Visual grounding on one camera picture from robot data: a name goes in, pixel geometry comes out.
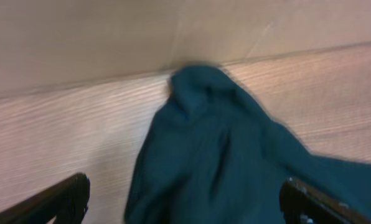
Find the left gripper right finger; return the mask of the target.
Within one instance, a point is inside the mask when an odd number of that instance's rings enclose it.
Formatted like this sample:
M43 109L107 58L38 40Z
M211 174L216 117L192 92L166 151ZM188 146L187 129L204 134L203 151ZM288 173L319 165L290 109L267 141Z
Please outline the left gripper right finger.
M371 224L347 204L295 178L282 184L279 206L286 224Z

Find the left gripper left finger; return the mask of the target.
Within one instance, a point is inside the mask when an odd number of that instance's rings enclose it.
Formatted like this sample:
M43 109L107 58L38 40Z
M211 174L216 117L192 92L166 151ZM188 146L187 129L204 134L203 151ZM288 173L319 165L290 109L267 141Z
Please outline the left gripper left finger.
M90 180L79 172L0 212L0 224L81 224L89 199Z

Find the black t-shirt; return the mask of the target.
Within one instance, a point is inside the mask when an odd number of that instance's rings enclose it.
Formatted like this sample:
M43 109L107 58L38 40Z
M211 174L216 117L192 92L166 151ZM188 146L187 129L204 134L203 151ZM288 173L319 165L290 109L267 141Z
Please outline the black t-shirt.
M290 177L371 219L371 165L312 155L219 68L171 77L138 155L126 223L283 223Z

